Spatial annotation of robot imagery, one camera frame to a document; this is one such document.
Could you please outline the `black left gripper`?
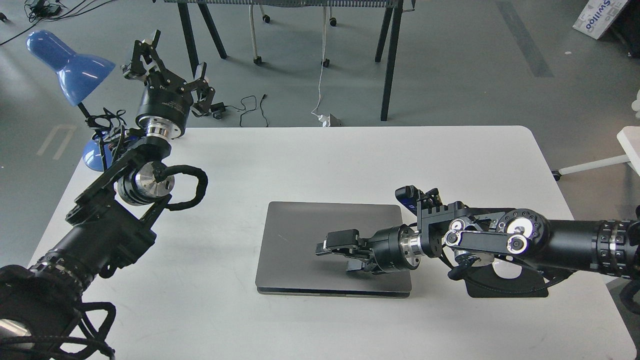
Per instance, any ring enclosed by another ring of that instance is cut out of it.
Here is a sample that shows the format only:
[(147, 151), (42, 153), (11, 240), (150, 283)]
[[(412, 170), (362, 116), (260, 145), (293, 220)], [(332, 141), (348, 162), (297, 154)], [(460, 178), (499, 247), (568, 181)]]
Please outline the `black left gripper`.
[(192, 82), (185, 83), (173, 75), (166, 77), (166, 68), (156, 50), (161, 33), (156, 29), (152, 39), (137, 39), (130, 62), (121, 70), (124, 78), (145, 82), (135, 123), (146, 136), (173, 140), (185, 134), (190, 107), (195, 117), (211, 115), (215, 89), (206, 77), (206, 62), (197, 65)]

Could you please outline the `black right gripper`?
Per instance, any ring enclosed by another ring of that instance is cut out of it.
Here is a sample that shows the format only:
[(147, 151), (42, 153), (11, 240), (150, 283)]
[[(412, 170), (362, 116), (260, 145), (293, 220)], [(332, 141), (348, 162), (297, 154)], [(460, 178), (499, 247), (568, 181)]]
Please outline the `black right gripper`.
[(347, 272), (381, 275), (413, 271), (425, 254), (419, 232), (402, 224), (378, 230), (370, 239), (361, 237), (356, 228), (329, 232), (317, 243), (315, 255), (342, 255), (349, 258)]

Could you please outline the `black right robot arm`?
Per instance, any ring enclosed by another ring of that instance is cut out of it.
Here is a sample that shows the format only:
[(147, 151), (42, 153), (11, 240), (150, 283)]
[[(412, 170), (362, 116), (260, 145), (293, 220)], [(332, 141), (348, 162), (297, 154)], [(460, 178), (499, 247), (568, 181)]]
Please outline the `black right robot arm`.
[(639, 313), (639, 221), (547, 219), (528, 208), (444, 205), (437, 188), (396, 189), (416, 223), (361, 237), (352, 228), (327, 233), (315, 254), (342, 255), (351, 271), (374, 275), (413, 271), (423, 256), (449, 267), (471, 297), (546, 297), (577, 271), (625, 278), (619, 298)]

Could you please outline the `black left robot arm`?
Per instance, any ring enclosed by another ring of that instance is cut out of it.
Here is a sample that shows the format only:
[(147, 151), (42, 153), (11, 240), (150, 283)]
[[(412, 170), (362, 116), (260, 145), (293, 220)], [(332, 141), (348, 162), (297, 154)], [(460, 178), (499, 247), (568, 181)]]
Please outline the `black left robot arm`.
[(106, 344), (116, 309), (108, 301), (84, 302), (83, 293), (100, 276), (135, 264), (156, 240), (153, 224), (163, 210), (196, 207), (206, 194), (208, 176), (190, 165), (166, 166), (170, 141), (185, 134), (189, 111), (206, 116), (214, 88), (198, 64), (194, 80), (166, 69), (158, 56), (160, 31), (152, 41), (135, 41), (132, 59), (122, 68), (127, 79), (144, 82), (137, 128), (100, 127), (82, 101), (98, 87), (114, 64), (79, 54), (48, 30), (27, 37), (32, 55), (59, 78), (68, 102), (79, 107), (96, 132), (100, 151), (112, 144), (111, 163), (100, 154), (103, 173), (75, 199), (66, 215), (70, 232), (29, 268), (1, 269), (1, 358), (3, 360), (84, 360), (99, 352), (110, 360)]

